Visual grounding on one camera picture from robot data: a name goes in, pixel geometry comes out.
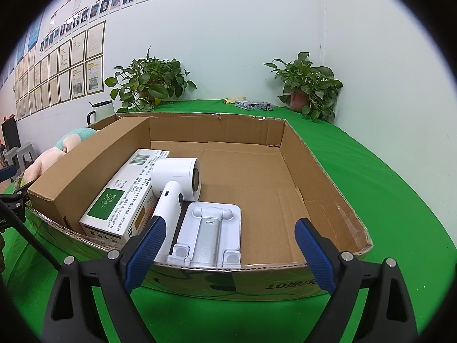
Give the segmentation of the pink plush pig toy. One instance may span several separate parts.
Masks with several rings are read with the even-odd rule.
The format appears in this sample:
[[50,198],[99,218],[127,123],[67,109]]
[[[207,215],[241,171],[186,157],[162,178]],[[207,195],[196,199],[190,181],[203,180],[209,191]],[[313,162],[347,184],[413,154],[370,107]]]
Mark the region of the pink plush pig toy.
[[46,172],[55,162],[68,154],[72,149],[96,134],[92,128],[79,128],[65,134],[54,147],[41,153],[35,161],[25,169],[20,186],[33,182]]

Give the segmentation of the white green product box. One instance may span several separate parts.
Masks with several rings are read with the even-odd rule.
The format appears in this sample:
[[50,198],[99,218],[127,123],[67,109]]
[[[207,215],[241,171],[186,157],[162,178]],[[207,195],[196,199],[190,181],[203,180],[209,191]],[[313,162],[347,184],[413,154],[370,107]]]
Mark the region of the white green product box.
[[151,178],[154,164],[169,155],[165,150],[136,150],[79,220],[85,234],[124,246],[141,232],[157,204]]

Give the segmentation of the white folding phone stand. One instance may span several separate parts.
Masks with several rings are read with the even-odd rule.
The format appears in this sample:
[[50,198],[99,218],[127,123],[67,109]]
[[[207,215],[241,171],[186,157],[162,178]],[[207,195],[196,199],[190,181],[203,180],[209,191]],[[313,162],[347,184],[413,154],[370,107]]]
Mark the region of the white folding phone stand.
[[235,270],[241,266],[241,209],[234,204],[189,204],[167,264]]

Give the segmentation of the white handheld fan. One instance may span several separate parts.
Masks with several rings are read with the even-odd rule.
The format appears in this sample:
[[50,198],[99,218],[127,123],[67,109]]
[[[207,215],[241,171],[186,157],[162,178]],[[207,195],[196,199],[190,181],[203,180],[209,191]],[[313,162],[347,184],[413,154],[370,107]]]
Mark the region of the white handheld fan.
[[153,216],[162,217],[166,223],[166,237],[155,261],[165,263],[184,202],[195,202],[200,198],[200,162],[198,158],[158,159],[153,165],[151,183],[158,198]]

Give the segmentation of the grey plastic stool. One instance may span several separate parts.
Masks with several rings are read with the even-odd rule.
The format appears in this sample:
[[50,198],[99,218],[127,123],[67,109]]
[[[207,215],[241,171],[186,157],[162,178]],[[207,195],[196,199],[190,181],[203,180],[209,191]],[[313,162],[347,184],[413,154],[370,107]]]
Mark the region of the grey plastic stool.
[[12,147],[10,150],[4,152],[4,158],[6,161],[6,164],[8,166],[15,166],[17,169],[19,169],[19,160],[17,156],[17,150],[18,148]]
[[36,151],[32,143],[25,143],[21,147],[17,148],[16,156],[22,172],[24,172],[27,167],[31,166],[37,158]]

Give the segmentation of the black cabinet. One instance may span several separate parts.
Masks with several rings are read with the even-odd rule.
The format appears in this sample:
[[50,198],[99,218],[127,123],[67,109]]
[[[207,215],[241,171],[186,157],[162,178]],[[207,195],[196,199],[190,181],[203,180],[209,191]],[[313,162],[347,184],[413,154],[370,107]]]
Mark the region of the black cabinet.
[[1,130],[5,140],[5,145],[7,150],[12,149],[13,147],[20,147],[20,138],[19,131],[17,128],[17,121],[14,117],[7,119],[1,124]]

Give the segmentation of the white enamel mug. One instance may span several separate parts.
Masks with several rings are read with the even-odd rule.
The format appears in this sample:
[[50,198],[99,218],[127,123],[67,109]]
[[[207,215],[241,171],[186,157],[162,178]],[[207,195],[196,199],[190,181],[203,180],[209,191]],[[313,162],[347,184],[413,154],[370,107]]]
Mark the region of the white enamel mug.
[[114,115],[114,105],[112,100],[91,103],[91,111],[87,114],[87,125],[95,124],[103,119]]

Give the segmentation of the framed certificate lower right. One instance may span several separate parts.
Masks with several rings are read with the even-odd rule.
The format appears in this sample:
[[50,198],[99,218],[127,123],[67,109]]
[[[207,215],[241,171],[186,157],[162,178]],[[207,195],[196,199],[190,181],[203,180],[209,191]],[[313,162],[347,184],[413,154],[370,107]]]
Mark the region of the framed certificate lower right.
[[104,90],[103,56],[91,58],[85,64],[86,90],[88,95],[93,95]]

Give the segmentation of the framed certificate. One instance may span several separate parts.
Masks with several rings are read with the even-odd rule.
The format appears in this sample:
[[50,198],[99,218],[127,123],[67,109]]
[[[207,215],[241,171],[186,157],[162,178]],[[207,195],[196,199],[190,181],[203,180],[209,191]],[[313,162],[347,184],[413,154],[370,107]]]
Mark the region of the framed certificate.
[[103,54],[105,38],[105,21],[92,26],[87,30],[86,59],[90,59]]
[[104,90],[103,56],[91,58],[85,64],[86,90],[88,95],[93,95]]

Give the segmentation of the left potted green plant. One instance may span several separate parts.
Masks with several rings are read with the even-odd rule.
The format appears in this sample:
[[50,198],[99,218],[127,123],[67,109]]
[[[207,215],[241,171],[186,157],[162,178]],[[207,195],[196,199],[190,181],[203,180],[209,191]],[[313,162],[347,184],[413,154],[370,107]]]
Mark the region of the left potted green plant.
[[127,67],[116,66],[113,71],[105,85],[110,88],[111,99],[122,103],[119,113],[154,111],[159,104],[197,89],[188,78],[190,72],[175,58],[166,60],[147,54],[132,60]]

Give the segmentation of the potted green plant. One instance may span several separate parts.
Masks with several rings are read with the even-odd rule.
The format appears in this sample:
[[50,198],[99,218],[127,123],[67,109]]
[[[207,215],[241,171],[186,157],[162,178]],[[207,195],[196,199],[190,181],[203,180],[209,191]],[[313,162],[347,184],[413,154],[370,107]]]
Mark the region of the potted green plant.
[[127,67],[116,66],[113,71],[105,85],[110,88],[111,99],[122,103],[119,113],[154,111],[159,104],[197,89],[188,78],[190,72],[175,58],[166,60],[147,54],[132,60]]
[[300,52],[291,62],[275,58],[263,65],[283,84],[282,94],[277,97],[287,108],[310,117],[313,122],[334,121],[343,83],[331,68],[313,65],[309,52]]

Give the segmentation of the large open cardboard box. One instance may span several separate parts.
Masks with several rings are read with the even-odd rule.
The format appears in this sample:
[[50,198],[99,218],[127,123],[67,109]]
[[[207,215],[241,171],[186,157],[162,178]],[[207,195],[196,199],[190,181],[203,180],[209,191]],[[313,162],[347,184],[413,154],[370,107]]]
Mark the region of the large open cardboard box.
[[241,266],[199,270],[155,264],[144,286],[212,300],[292,300],[319,293],[296,243],[307,218],[341,251],[364,257],[366,226],[287,121],[249,115],[154,112],[114,115],[53,164],[29,188],[41,235],[87,259],[106,254],[88,238],[81,216],[122,164],[140,148],[163,149],[201,163],[201,200],[241,210]]

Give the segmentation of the yellow packet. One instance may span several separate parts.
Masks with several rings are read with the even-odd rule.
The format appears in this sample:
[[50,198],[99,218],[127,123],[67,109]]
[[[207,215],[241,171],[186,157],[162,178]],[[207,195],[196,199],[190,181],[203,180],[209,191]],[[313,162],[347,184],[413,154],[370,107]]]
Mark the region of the yellow packet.
[[246,101],[246,97],[231,97],[222,100],[222,102],[226,105],[236,105],[244,101]]

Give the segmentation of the right potted green plant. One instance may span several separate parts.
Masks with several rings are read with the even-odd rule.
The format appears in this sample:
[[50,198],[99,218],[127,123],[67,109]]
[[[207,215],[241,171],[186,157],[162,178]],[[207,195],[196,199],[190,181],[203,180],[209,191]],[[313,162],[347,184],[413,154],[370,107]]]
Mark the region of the right potted green plant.
[[277,97],[287,108],[310,117],[313,122],[334,121],[343,83],[331,68],[313,65],[309,52],[300,52],[291,62],[275,58],[263,65],[283,84],[282,94]]

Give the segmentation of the patterned tissue pack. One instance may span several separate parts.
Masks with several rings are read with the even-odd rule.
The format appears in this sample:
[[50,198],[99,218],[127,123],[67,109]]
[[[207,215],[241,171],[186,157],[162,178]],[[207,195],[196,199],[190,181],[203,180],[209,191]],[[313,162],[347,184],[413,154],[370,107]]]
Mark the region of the patterned tissue pack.
[[272,111],[274,105],[264,101],[236,100],[235,106],[248,111]]

